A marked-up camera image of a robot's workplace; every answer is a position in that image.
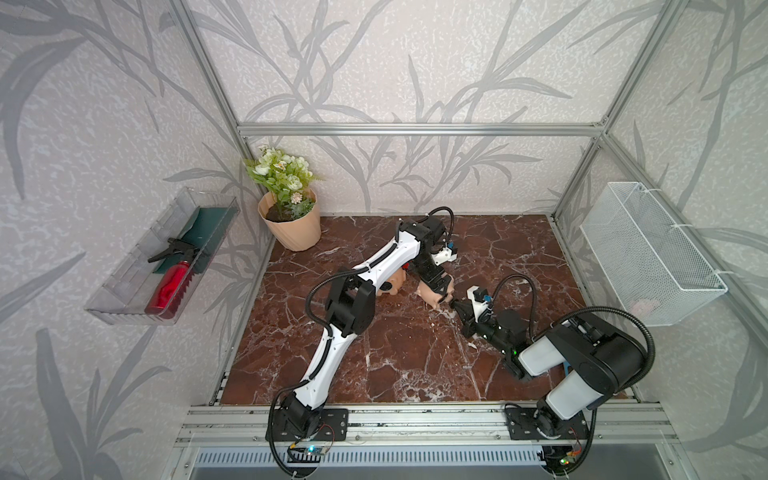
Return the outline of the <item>pale pink piggy bank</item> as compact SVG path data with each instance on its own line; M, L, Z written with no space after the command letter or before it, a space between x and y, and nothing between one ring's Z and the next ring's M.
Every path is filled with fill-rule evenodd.
M455 282L452 277L444 293L431 289L426 283L420 281L416 290L422 300L431 308L437 309L441 303L449 303L454 298Z

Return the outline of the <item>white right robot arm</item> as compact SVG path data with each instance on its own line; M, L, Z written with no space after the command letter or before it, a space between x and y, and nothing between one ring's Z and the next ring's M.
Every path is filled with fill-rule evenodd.
M514 309L498 310L503 286L522 280L530 287L529 317ZM556 437L585 410L596 410L620 391L642 380L656 358L649 328L635 315L615 307L584 307L536 330L538 291L533 280L513 273L493 292L472 286L450 306L466 338L475 335L502 354L503 366L517 379L530 380L554 367L569 365L556 387L537 402L532 420L541 434Z

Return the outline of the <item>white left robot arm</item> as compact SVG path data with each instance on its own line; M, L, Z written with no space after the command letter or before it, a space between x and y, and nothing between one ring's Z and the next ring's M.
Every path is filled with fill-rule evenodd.
M370 258L320 281L305 299L305 313L323 327L301 381L281 389L270 406L269 426L307 436L320 428L330 385L351 343L372 323L379 293L395 292L407 271L416 273L418 295L437 307L452 299L453 277L444 265L457 258L455 214L439 206L416 220L400 220L393 238Z

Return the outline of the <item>terracotta pot with flowers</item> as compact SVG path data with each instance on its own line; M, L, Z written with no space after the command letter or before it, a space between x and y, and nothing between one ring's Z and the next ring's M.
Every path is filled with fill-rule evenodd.
M315 176L309 162L262 145L257 157L244 165L251 180L266 190L258 212L277 241L290 251L315 246L321 237L320 210L311 188Z

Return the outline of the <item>green cloth in tray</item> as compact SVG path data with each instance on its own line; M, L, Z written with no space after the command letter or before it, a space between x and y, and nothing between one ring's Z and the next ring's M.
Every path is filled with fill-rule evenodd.
M200 249L193 262L193 274L201 274L207 268L237 213L238 210L234 207L198 207L194 211L185 224L181 237L176 238ZM180 255L174 255L157 261L160 265L154 272L164 274L180 259Z

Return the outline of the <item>red spray bottle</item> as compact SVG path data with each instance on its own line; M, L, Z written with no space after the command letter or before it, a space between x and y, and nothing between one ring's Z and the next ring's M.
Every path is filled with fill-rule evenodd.
M193 277L193 262L200 249L193 244L181 239L170 238L168 247L160 253L150 257L149 263L164 260L167 257L180 255L181 259L169 267L151 299L145 307L144 313L155 315L162 319L172 319L181 305L183 296Z

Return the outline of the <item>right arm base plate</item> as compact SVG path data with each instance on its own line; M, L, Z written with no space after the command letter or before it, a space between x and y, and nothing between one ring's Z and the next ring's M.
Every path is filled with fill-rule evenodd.
M583 413L562 420L549 411L507 403L503 408L511 440L586 440L589 425Z

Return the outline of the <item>aluminium frame profile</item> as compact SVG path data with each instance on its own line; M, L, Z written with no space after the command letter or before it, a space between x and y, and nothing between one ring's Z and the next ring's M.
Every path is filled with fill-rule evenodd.
M245 142L249 136L481 136L481 137L590 137L592 139L587 152L568 182L564 196L556 206L561 210L570 201L576 187L586 176L599 149L611 154L616 165L631 180L648 188L656 200L669 213L678 226L686 222L684 215L669 200L659 185L637 163L626 148L613 135L612 130L620 115L626 109L631 96L639 88L648 73L655 57L662 51L664 44L679 23L682 14L691 6L689 1L665 1L660 8L658 19L653 24L649 36L642 44L625 79L622 81L614 100L604 118L595 123L428 123L428 122L353 122L353 123L240 123L226 98L219 75L210 55L206 52L203 37L198 28L191 8L185 1L170 3L171 16L183 33L185 42L202 71L204 80L213 94L217 107L223 114L229 135L234 139L241 153L249 156L250 147Z

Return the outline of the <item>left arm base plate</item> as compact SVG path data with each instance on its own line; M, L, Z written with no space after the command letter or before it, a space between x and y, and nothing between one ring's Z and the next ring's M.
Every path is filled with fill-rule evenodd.
M293 412L286 408L279 408L273 413L265 438L275 442L304 439L344 441L348 424L348 409L320 408L315 411L300 409Z

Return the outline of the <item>clear plastic wall tray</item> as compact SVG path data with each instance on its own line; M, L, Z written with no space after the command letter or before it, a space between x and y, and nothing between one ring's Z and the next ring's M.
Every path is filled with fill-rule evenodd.
M233 195L182 188L85 311L108 325L175 324L239 212Z

